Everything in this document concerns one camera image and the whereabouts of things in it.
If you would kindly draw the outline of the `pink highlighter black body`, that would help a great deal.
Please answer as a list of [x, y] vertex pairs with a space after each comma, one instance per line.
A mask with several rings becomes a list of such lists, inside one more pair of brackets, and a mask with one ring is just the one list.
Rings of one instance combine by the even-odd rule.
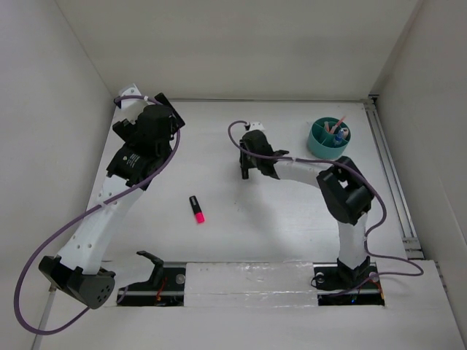
[[201, 210], [197, 197], [195, 195], [192, 195], [189, 197], [189, 201], [190, 201], [190, 206], [192, 208], [193, 215], [196, 219], [196, 222], [198, 224], [204, 223], [205, 222], [204, 213]]

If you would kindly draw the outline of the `teal round desk organizer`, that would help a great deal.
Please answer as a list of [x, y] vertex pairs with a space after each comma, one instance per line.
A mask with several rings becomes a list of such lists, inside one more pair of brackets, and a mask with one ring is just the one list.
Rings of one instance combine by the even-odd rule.
[[[309, 130], [308, 139], [306, 142], [308, 150], [316, 157], [325, 160], [335, 160], [343, 155], [347, 145], [351, 140], [351, 132], [348, 125], [343, 122], [336, 130], [334, 134], [329, 134], [324, 128], [324, 122], [328, 121], [329, 128], [335, 125], [339, 120], [334, 117], [322, 117], [315, 120]], [[348, 128], [349, 135], [339, 146], [333, 145], [333, 139], [336, 132], [340, 128]]]

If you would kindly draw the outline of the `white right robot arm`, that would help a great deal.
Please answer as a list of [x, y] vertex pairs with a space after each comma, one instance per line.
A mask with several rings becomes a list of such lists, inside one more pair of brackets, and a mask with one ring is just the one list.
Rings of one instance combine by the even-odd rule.
[[364, 247], [366, 222], [374, 194], [348, 157], [321, 170], [314, 163], [287, 159], [287, 151], [274, 151], [264, 132], [246, 132], [239, 141], [242, 178], [258, 169], [264, 176], [311, 185], [320, 190], [331, 216], [338, 223], [339, 255], [334, 273], [339, 289], [354, 287], [368, 276], [370, 258]]

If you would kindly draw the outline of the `clear bottle blue cap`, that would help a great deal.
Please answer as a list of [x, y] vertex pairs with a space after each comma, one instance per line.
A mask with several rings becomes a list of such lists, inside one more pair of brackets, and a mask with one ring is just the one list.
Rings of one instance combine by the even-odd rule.
[[347, 139], [349, 135], [349, 129], [348, 128], [340, 128], [333, 139], [333, 145], [335, 147], [339, 146], [344, 140]]

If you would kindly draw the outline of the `aluminium side rail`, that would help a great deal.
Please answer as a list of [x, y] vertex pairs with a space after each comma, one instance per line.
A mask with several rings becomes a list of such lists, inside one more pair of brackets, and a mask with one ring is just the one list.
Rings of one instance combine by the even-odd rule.
[[388, 183], [393, 207], [401, 226], [402, 242], [409, 260], [424, 260], [425, 255], [417, 237], [412, 217], [395, 168], [395, 163], [393, 162], [393, 158], [390, 154], [390, 148], [378, 115], [377, 99], [377, 95], [369, 95], [364, 101], [364, 108], [373, 134], [374, 142], [377, 147], [377, 152], [379, 153], [385, 178]]

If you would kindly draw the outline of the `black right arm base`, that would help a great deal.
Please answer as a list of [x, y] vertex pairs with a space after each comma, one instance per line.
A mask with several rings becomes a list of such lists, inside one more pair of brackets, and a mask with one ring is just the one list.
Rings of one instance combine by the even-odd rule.
[[313, 270], [310, 285], [317, 290], [318, 306], [385, 306], [379, 281], [360, 285], [370, 274], [378, 272], [374, 262], [355, 281], [346, 281], [336, 262], [314, 264]]

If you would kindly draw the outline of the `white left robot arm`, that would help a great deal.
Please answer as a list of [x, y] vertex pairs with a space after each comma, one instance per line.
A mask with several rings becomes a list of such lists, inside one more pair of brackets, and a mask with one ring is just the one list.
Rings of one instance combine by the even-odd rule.
[[116, 285], [115, 272], [101, 261], [124, 216], [167, 167], [185, 124], [169, 99], [159, 93], [145, 98], [147, 105], [135, 120], [113, 124], [123, 140], [98, 193], [96, 210], [87, 215], [56, 256], [45, 256], [39, 270], [51, 284], [90, 309], [100, 308]]

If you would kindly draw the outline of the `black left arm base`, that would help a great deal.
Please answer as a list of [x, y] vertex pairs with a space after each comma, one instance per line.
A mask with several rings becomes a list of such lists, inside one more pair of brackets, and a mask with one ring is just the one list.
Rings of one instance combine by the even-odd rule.
[[186, 262], [164, 262], [147, 251], [136, 255], [144, 262], [135, 271], [139, 276], [117, 292], [117, 306], [182, 307], [185, 298]]

